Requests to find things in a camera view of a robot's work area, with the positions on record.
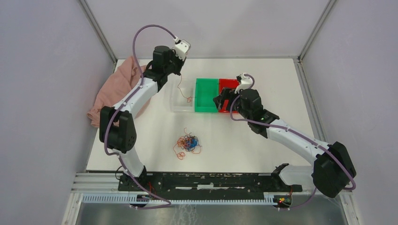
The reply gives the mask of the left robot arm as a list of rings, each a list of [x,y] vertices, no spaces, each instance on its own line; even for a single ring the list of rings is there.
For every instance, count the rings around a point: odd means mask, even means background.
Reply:
[[[135,190],[143,190],[148,179],[141,173],[145,166],[135,150],[137,132],[134,119],[143,106],[158,93],[168,81],[170,74],[180,75],[191,46],[180,41],[173,48],[157,46],[153,58],[147,64],[138,84],[114,106],[104,106],[100,111],[99,139],[104,143],[107,155],[118,157],[131,176],[130,185]]]

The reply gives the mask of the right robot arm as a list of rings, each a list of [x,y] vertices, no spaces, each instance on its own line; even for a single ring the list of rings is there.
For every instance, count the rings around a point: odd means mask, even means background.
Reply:
[[[354,190],[357,175],[347,148],[340,142],[333,144],[311,138],[288,125],[279,116],[266,110],[257,90],[224,88],[213,98],[217,109],[224,102],[230,117],[237,112],[250,129],[267,139],[278,142],[304,158],[313,166],[314,186],[325,196],[334,198],[342,190]]]

